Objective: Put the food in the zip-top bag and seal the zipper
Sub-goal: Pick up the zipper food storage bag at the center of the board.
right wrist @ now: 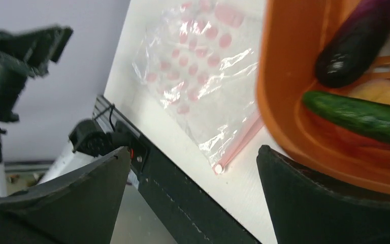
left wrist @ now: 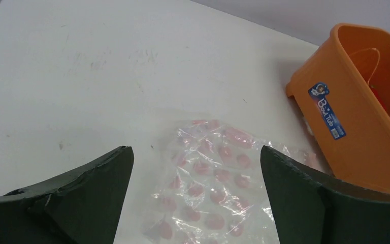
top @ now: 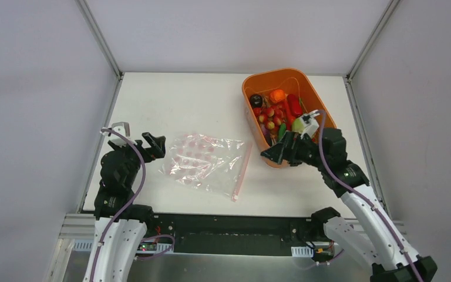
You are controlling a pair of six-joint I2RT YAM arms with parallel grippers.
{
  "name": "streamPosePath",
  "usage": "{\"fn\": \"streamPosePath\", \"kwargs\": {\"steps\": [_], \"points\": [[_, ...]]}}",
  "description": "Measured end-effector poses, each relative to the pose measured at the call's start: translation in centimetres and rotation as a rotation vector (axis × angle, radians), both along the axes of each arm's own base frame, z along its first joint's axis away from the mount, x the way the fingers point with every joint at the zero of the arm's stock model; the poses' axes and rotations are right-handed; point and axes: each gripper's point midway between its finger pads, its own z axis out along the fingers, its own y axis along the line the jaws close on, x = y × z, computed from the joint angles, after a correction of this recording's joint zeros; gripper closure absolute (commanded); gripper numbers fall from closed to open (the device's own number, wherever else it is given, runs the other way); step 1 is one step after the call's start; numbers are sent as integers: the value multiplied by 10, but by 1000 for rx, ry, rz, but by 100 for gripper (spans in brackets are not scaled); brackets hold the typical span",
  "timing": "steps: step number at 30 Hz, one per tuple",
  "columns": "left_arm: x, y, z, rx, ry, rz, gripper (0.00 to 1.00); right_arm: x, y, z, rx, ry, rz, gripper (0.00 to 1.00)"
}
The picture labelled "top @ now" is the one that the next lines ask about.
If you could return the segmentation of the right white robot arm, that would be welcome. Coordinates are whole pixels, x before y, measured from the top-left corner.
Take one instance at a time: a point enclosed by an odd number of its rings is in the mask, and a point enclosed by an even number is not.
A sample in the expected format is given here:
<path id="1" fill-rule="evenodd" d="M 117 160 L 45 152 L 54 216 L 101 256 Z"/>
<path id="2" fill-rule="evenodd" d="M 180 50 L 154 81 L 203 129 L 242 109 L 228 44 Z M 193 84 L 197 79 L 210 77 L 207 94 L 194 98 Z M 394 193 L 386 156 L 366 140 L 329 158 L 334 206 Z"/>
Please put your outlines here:
<path id="1" fill-rule="evenodd" d="M 333 208 L 313 213 L 311 236 L 339 244 L 371 272 L 370 281 L 432 281 L 437 264 L 422 256 L 386 214 L 362 169 L 348 160 L 340 129 L 321 129 L 317 142 L 307 135 L 287 131 L 281 141 L 261 152 L 262 157 L 290 166 L 303 163 L 321 173 L 324 183 L 356 217 L 363 237 Z"/>

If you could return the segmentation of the dark purple toy mangosteen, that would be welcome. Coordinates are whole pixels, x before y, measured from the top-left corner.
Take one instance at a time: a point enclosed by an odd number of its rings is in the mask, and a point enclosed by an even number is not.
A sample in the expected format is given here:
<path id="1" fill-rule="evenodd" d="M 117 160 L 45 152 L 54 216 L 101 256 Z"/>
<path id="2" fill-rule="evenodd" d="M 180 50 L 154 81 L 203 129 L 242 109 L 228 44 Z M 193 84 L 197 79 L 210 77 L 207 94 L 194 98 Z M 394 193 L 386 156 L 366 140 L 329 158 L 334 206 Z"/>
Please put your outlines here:
<path id="1" fill-rule="evenodd" d="M 262 95 L 253 94 L 249 97 L 249 103 L 252 108 L 262 108 L 264 104 L 264 98 Z"/>

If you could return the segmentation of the red toy lychee bunch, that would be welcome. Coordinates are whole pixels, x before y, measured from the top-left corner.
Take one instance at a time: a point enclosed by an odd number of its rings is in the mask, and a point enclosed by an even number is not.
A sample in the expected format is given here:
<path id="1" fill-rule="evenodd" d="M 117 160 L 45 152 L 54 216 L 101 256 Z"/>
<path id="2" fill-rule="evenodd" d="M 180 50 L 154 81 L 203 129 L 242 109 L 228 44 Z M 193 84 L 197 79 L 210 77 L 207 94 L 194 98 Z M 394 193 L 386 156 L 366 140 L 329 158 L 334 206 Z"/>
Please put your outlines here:
<path id="1" fill-rule="evenodd" d="M 253 108 L 253 114 L 265 134 L 278 136 L 280 130 L 291 128 L 291 125 L 288 124 L 287 110 L 283 103 Z"/>

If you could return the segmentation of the orange toy tangerine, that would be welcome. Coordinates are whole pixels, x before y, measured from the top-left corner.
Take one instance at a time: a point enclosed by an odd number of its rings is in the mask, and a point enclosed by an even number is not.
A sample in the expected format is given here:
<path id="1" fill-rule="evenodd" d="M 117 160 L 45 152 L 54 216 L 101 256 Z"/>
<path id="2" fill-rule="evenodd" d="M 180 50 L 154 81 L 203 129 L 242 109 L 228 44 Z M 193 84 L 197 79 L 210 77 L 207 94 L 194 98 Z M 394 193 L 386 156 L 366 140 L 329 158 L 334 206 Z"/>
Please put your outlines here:
<path id="1" fill-rule="evenodd" d="M 285 100 L 286 93 L 282 89 L 275 89 L 270 92 L 270 94 L 268 95 L 268 98 L 273 104 L 277 104 L 277 103 L 280 103 L 283 100 Z"/>

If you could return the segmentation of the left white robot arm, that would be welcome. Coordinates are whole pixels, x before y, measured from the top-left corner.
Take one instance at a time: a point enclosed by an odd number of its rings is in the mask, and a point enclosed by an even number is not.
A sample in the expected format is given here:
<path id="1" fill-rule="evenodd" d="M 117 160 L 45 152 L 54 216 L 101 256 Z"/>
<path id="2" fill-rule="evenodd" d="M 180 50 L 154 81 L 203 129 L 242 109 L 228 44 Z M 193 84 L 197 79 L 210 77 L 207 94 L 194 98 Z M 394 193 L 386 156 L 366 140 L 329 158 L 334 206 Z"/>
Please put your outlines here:
<path id="1" fill-rule="evenodd" d="M 131 140 L 124 133 L 103 129 L 109 137 L 111 150 L 101 160 L 99 190 L 95 198 L 94 245 L 90 251 L 84 281 L 126 281 L 136 257 L 136 249 L 143 237 L 150 237 L 156 229 L 153 209 L 135 204 L 145 178 L 133 188 L 139 172 L 146 165 L 165 157 L 164 136 L 149 132 L 142 140 Z"/>

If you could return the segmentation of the green toy cabbage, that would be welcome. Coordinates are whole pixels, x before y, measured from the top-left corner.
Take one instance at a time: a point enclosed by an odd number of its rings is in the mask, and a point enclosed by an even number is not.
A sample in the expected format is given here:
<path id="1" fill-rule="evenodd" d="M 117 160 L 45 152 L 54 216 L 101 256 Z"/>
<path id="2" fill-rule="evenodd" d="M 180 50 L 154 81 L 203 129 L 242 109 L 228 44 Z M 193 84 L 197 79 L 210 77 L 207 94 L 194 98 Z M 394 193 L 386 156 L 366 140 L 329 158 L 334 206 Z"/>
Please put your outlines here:
<path id="1" fill-rule="evenodd" d="M 293 132 L 297 132 L 299 134 L 303 134 L 305 128 L 306 128 L 306 123 L 304 121 L 304 119 L 302 117 L 296 118 L 292 124 L 291 124 L 291 130 Z"/>

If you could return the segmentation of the clear pink zip top bag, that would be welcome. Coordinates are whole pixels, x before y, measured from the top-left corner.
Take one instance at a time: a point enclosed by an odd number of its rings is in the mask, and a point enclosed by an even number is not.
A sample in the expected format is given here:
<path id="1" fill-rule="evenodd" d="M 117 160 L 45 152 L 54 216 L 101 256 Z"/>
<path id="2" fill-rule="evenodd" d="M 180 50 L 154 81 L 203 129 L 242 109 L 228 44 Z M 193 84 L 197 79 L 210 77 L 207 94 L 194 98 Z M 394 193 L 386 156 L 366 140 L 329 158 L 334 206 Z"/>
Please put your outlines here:
<path id="1" fill-rule="evenodd" d="M 186 187 L 238 200 L 253 144 L 195 132 L 168 145 L 160 172 Z"/>

